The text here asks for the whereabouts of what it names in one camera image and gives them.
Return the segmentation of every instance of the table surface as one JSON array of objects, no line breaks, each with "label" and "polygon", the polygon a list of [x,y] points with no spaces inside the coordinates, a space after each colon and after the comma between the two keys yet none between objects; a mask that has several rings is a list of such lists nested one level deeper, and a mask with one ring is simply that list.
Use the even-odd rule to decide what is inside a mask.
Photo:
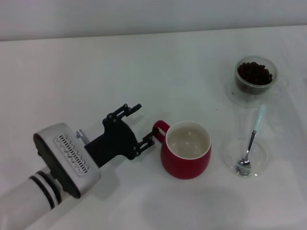
[{"label": "table surface", "polygon": [[[225,93],[235,63],[266,57],[288,86],[269,104],[257,140],[269,163],[256,179],[220,160],[230,138],[248,138],[255,108]],[[30,226],[103,230],[287,230],[307,224],[307,26],[0,43],[0,193],[45,166],[32,135],[65,122],[90,140],[124,103],[136,137],[157,120],[194,120],[213,142],[206,171],[179,180],[163,169],[160,144],[118,156],[82,199],[68,198]]]}]

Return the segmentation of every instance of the spoon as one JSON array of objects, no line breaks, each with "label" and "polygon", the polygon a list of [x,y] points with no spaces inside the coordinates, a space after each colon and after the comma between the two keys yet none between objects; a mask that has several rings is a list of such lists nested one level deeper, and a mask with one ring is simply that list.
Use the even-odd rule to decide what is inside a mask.
[{"label": "spoon", "polygon": [[241,160],[239,160],[238,165],[236,167],[238,174],[241,175],[241,176],[248,176],[249,173],[250,173],[251,166],[250,166],[250,162],[249,162],[249,159],[248,159],[248,154],[250,152],[251,145],[253,144],[253,140],[254,140],[254,137],[255,137],[256,132],[258,130],[260,120],[263,117],[265,110],[266,110],[266,105],[262,104],[259,107],[259,110],[258,110],[257,119],[256,119],[256,122],[255,122],[255,125],[254,125],[253,132],[251,133],[251,137],[250,137],[250,140],[249,140],[249,145],[248,145],[248,150],[246,152],[246,155]]}]

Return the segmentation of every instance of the coffee mug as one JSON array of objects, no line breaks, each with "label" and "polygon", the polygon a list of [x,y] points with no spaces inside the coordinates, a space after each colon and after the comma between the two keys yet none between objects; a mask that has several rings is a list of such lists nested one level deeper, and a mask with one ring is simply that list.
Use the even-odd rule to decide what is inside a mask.
[{"label": "coffee mug", "polygon": [[211,155],[211,138],[204,127],[193,121],[181,121],[171,127],[157,121],[153,131],[161,146],[161,162],[174,177],[191,179],[199,176],[208,166]]}]

